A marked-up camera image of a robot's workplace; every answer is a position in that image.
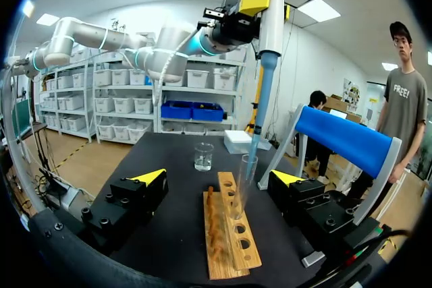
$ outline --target person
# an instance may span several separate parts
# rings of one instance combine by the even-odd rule
[[[419,149],[426,128],[427,85],[425,79],[412,64],[411,35],[401,22],[394,22],[390,25],[390,34],[401,66],[391,71],[387,78],[385,102],[376,130],[391,138],[401,139],[402,145],[393,171],[368,216],[380,205],[392,184],[402,176],[405,167]],[[372,184],[373,178],[363,171],[352,183],[347,197],[361,199]]]
[[[310,94],[309,107],[321,110],[325,103],[327,102],[327,97],[324,92],[317,90]],[[331,151],[321,143],[308,138],[306,146],[305,159],[307,161],[313,161],[315,159],[319,162],[318,167],[318,178],[317,180],[327,185],[329,180],[325,177],[325,172],[327,171],[327,165],[329,164]]]

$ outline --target glass beaker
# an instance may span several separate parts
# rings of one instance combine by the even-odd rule
[[[213,145],[210,143],[198,143],[195,146],[195,169],[198,171],[208,171],[211,169],[211,159],[213,157]]]
[[[240,219],[243,214],[244,205],[249,196],[250,185],[257,169],[258,157],[254,157],[249,164],[249,154],[242,156],[238,176],[236,178],[236,193],[231,205],[231,218]]]

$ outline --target gray t-shirt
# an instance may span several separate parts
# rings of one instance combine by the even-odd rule
[[[399,163],[411,147],[417,124],[427,118],[426,81],[417,70],[404,74],[397,68],[387,78],[384,97],[387,110],[379,132],[402,140],[396,160]]]

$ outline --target yellow tape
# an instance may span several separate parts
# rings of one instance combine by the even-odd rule
[[[71,158],[71,156],[73,156],[75,153],[77,153],[78,151],[82,150],[82,148],[84,148],[86,145],[88,144],[88,141],[85,142],[83,145],[81,145],[79,148],[77,148],[75,151],[73,151],[71,154],[69,154],[65,159],[63,159],[63,161],[61,161],[55,168],[59,168],[60,166],[64,165],[65,162],[67,160],[69,160]]]

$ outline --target blue padded bar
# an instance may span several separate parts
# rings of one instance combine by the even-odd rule
[[[378,176],[392,139],[366,126],[304,107],[296,131],[335,151],[373,178]]]

